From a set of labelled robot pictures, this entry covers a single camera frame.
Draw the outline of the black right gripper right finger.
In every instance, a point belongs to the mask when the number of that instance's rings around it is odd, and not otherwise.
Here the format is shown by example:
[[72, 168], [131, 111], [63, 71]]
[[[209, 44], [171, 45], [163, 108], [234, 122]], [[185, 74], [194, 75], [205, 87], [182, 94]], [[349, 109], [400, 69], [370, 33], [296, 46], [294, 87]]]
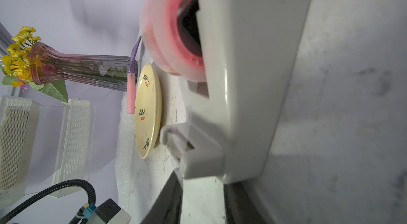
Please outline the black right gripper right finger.
[[241, 182], [225, 184], [226, 224], [275, 224], [275, 221], [257, 209]]

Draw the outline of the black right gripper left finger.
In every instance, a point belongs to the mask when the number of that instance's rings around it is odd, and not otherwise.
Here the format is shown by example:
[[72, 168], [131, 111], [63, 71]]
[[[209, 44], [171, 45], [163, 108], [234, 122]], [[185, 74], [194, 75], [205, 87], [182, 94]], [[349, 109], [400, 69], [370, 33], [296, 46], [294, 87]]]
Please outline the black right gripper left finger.
[[182, 212], [183, 188], [172, 172], [142, 224], [179, 224]]

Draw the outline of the white tape dispenser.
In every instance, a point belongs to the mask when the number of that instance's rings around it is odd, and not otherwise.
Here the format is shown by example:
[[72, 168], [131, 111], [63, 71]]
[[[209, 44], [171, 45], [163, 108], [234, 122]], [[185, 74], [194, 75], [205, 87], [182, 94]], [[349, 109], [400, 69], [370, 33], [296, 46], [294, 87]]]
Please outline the white tape dispenser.
[[224, 184], [265, 166], [311, 0], [146, 0], [142, 40], [180, 81], [187, 119], [160, 141], [183, 179]]

